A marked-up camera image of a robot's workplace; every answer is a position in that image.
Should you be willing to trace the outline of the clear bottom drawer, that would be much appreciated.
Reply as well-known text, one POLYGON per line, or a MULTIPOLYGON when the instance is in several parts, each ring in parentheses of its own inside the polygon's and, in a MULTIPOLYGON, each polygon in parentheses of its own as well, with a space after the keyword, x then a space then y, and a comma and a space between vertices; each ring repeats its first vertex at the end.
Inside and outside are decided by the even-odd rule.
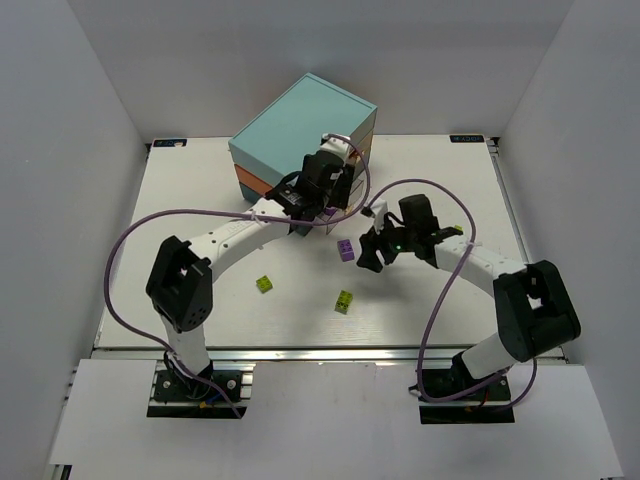
POLYGON ((332 219, 341 219, 344 216, 346 216, 347 214, 349 214, 356 206, 357 204, 361 201, 362 197, 363 197, 363 192, 366 186, 366 180, 364 178, 363 175, 361 175, 360 177, 358 177, 354 183, 352 184, 351 187, 351 191, 350 191, 350 195, 349 195, 349 199, 347 202, 347 206, 344 209, 339 209, 337 207, 327 207, 327 208, 335 208, 336 209, 336 213, 330 218, 325 220, 323 218, 323 212, 322 214, 319 216, 319 220, 321 222, 328 222, 332 219))

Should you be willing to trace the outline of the purple 2x3 lego brick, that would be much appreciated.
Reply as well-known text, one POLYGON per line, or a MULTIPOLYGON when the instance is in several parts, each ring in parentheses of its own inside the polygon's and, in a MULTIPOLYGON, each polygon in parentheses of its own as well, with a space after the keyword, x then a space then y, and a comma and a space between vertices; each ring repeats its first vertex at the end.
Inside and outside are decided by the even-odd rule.
POLYGON ((349 239, 342 239, 337 242, 338 253, 343 262, 353 261, 355 252, 349 239))

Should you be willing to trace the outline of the lime patterned lego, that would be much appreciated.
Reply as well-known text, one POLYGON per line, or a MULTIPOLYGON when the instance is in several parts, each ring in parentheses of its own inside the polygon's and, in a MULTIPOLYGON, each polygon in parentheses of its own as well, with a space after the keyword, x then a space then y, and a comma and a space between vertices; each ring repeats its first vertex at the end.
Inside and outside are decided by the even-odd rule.
POLYGON ((334 310, 341 314, 347 314, 352 301, 353 294, 351 292, 341 290, 335 302, 334 310))

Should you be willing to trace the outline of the lime 2x2 lego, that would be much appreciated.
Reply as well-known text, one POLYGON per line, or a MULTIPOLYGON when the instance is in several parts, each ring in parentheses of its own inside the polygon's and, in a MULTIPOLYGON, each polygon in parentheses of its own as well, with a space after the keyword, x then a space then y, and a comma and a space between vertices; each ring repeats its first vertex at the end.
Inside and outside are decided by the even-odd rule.
POLYGON ((256 286, 261 293, 266 293, 273 289, 273 284, 269 277, 266 275, 256 280, 256 286))

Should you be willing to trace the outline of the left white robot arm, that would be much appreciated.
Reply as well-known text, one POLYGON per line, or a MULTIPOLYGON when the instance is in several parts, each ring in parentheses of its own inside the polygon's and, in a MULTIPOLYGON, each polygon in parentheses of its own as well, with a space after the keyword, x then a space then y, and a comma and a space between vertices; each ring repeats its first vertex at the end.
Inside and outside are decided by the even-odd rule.
POLYGON ((213 311, 213 285, 226 270, 288 235, 290 220, 311 222, 327 207, 347 205, 355 171, 348 156, 326 149, 307 154, 297 176, 283 177, 246 212, 246 219, 233 219, 191 240, 171 236, 162 242, 146 293, 181 370, 199 376, 212 371, 203 323, 213 311))

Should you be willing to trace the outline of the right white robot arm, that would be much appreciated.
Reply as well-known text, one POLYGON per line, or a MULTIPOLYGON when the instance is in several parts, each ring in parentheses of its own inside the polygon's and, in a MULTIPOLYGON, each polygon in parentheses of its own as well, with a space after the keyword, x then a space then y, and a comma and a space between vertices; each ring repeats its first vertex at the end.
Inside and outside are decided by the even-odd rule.
POLYGON ((358 266, 379 273, 399 254, 411 253, 494 301, 497 331, 453 358, 445 382, 450 393, 470 389, 580 336, 580 321, 553 263, 512 260, 473 243, 459 227, 440 226, 423 194, 405 197, 399 206, 399 217, 384 200, 365 208, 373 225, 360 238, 358 266))

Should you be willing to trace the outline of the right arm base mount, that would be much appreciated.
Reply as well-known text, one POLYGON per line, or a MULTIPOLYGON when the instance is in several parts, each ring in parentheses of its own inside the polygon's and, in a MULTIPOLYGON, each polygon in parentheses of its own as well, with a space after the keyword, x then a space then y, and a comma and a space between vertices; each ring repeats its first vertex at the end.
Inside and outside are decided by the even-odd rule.
POLYGON ((474 379, 456 354, 448 369, 423 368, 421 380, 425 399, 418 384, 408 392, 419 402, 422 425, 513 424, 515 416, 511 390, 505 373, 488 382, 490 376, 474 379))

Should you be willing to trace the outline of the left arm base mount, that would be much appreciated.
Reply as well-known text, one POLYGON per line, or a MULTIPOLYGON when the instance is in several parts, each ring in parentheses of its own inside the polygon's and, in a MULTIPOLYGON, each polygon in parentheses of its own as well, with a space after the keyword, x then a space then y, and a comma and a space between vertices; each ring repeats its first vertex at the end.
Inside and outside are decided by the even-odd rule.
POLYGON ((185 375, 165 352, 163 366, 156 369, 153 377, 147 417, 238 420, 244 416, 247 396, 243 393, 242 371, 209 365, 198 376, 215 387, 185 375))

